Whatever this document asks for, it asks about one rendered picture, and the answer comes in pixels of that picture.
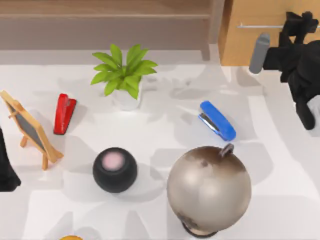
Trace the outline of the pale grey rounded box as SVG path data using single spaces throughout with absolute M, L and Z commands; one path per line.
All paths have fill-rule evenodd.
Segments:
M 270 34 L 263 32 L 258 36 L 253 48 L 253 53 L 248 68 L 251 74 L 257 75 L 261 72 L 269 48 Z

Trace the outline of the wooden cupboard door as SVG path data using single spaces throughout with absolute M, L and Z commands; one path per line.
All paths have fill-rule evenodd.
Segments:
M 286 12 L 301 15 L 310 11 L 319 20 L 315 33 L 305 43 L 320 40 L 320 0 L 225 0 L 218 37 L 222 66 L 248 66 L 255 42 L 261 33 L 270 35 L 270 46 L 278 45 L 281 28 L 237 28 L 244 25 L 283 25 Z

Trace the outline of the blue stapler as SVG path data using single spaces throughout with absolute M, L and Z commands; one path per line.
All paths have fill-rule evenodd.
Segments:
M 236 138 L 236 131 L 227 118 L 208 100 L 200 104 L 201 113 L 198 115 L 215 134 L 224 141 Z

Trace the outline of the grey globe on dark base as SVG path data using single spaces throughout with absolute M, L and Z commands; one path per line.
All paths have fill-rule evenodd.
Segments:
M 193 148 L 170 170 L 168 203 L 184 229 L 196 238 L 209 238 L 233 226 L 249 207 L 251 177 L 234 147 L 228 143 L 223 148 Z

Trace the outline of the green plant in white pot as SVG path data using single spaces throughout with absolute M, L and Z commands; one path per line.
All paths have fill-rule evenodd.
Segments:
M 97 74 L 90 84 L 105 83 L 103 94 L 112 96 L 114 105 L 123 111 L 133 111 L 140 106 L 143 77 L 155 74 L 158 66 L 152 60 L 144 59 L 149 51 L 140 44 L 131 46 L 123 59 L 121 49 L 111 44 L 110 54 L 94 52 L 92 56 L 101 61 L 94 67 Z

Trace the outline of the wooden open shelf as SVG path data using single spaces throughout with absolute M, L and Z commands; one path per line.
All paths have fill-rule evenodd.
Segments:
M 201 50 L 218 40 L 225 0 L 0 0 L 0 50 Z

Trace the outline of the black round speaker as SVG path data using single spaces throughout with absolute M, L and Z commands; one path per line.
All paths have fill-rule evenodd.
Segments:
M 97 185 L 104 191 L 121 193 L 135 182 L 138 176 L 137 161 L 126 149 L 110 147 L 95 158 L 92 175 Z

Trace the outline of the red stapler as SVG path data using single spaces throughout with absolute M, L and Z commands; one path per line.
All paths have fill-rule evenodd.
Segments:
M 55 135 L 64 135 L 66 133 L 76 105 L 76 99 L 69 98 L 65 93 L 59 95 L 53 126 L 53 133 Z

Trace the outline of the wooden framed blackboard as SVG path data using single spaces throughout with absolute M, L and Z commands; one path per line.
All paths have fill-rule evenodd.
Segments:
M 23 134 L 20 146 L 24 148 L 28 142 L 42 153 L 42 169 L 46 171 L 49 163 L 56 163 L 64 155 L 56 150 L 50 143 L 42 125 L 20 104 L 13 99 L 5 90 L 0 91 L 0 97 L 5 102 L 10 115 L 16 123 L 19 131 Z

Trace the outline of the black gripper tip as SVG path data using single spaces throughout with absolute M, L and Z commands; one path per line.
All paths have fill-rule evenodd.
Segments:
M 0 192 L 13 192 L 21 183 L 10 163 L 3 131 L 0 127 Z

